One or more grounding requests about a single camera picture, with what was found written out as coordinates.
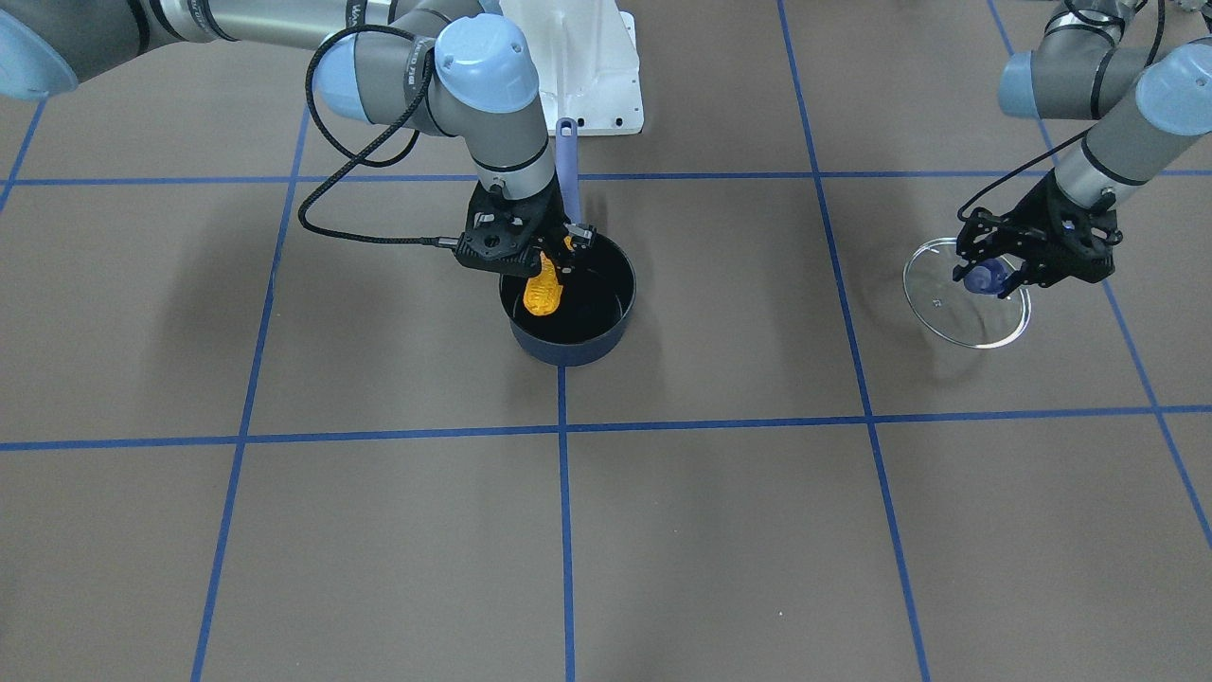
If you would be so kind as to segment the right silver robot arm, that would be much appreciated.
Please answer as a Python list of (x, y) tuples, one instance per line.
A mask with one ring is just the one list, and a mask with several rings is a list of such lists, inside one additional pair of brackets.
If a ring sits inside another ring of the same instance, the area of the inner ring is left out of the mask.
[(2, 94), (45, 101), (178, 42), (311, 52), (305, 99), (381, 125), (328, 180), (375, 167), (399, 130), (465, 142), (479, 185), (461, 237), (433, 237), (471, 269), (574, 273), (593, 233), (564, 212), (541, 74), (496, 1), (5, 1)]

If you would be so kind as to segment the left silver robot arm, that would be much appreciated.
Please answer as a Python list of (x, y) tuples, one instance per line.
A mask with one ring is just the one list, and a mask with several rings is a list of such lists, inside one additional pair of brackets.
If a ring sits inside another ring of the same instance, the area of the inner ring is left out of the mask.
[(1006, 298), (1115, 269), (1116, 212), (1211, 130), (1210, 38), (1172, 50), (1125, 47), (1131, 1), (1067, 1), (1035, 50), (1011, 56), (997, 90), (1012, 118), (1087, 120), (1060, 160), (1008, 213), (957, 210), (951, 277)]

